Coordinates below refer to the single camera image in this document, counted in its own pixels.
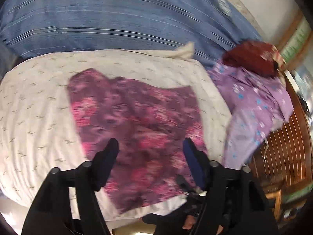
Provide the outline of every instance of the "white wall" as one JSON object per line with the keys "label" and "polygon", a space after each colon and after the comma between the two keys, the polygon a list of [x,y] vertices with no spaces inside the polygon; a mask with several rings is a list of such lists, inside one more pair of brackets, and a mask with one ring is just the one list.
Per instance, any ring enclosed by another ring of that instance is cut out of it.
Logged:
{"label": "white wall", "polygon": [[298,11],[294,0],[241,0],[264,31],[277,44]]}

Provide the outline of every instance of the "bed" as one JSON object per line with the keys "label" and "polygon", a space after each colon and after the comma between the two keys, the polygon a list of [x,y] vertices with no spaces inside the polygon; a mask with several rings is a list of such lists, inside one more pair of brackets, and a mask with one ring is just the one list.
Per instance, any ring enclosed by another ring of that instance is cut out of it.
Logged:
{"label": "bed", "polygon": [[[109,78],[122,76],[161,88],[191,86],[201,110],[208,156],[221,162],[231,115],[202,65],[188,58],[191,55],[192,45],[165,52],[63,52],[39,56],[15,67],[0,89],[1,190],[19,204],[30,206],[51,168],[73,169],[87,160],[71,114],[67,85],[71,76],[90,67]],[[106,220],[142,217],[150,212],[164,215],[185,202],[182,195],[177,195],[120,213],[104,191],[97,196]],[[77,218],[75,205],[72,210]]]}
{"label": "bed", "polygon": [[[242,3],[230,1],[234,5],[227,0],[7,0],[0,12],[0,37],[15,55],[28,60],[7,73],[1,84],[0,144],[5,150],[0,188],[5,195],[29,207],[52,167],[72,169],[86,159],[64,88],[70,76],[90,67],[108,77],[124,76],[159,87],[191,85],[202,110],[209,157],[221,161],[230,113],[202,66],[211,67],[243,39],[262,39]],[[190,41],[194,48],[175,50]],[[118,69],[108,62],[107,48],[145,50],[141,55],[154,57],[154,73],[123,58],[115,61],[124,68]],[[45,55],[52,52],[64,53]],[[165,72],[175,80],[164,78]],[[43,89],[48,91],[40,97]],[[16,130],[21,130],[21,137],[14,136]],[[151,212],[165,215],[185,202],[179,195],[121,214],[103,192],[97,197],[106,220]],[[78,217],[74,192],[71,204],[73,217]]]}

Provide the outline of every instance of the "purple floral fabric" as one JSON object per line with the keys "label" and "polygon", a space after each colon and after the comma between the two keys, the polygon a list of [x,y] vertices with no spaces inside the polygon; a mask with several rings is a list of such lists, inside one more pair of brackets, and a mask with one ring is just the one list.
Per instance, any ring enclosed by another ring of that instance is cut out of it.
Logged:
{"label": "purple floral fabric", "polygon": [[122,77],[110,80],[88,69],[70,79],[68,93],[89,160],[110,138],[119,142],[104,191],[121,213],[181,194],[177,174],[194,185],[183,140],[190,137],[198,149],[206,148],[191,87],[161,89]]}
{"label": "purple floral fabric", "polygon": [[269,135],[273,118],[288,122],[292,103],[278,78],[264,78],[242,67],[219,63],[208,73],[232,114],[223,165],[240,169]]}

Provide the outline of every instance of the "person's hand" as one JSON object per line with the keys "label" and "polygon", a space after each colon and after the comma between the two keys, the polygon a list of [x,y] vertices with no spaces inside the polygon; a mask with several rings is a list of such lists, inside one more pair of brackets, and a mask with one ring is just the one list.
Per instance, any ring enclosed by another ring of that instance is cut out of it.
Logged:
{"label": "person's hand", "polygon": [[196,223],[196,218],[194,216],[188,215],[185,220],[183,229],[190,230],[195,223]]}
{"label": "person's hand", "polygon": [[[196,223],[196,218],[194,216],[188,215],[185,220],[183,229],[190,230],[195,223]],[[223,231],[223,229],[224,229],[223,226],[219,225],[219,228],[216,234],[220,234]]]}

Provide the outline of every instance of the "red bag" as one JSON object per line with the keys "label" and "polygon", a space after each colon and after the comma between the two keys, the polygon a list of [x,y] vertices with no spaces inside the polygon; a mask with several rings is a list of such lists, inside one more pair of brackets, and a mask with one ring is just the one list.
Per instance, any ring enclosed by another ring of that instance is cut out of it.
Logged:
{"label": "red bag", "polygon": [[284,59],[272,44],[244,41],[223,55],[223,64],[232,67],[242,66],[263,77],[276,77],[284,64]]}

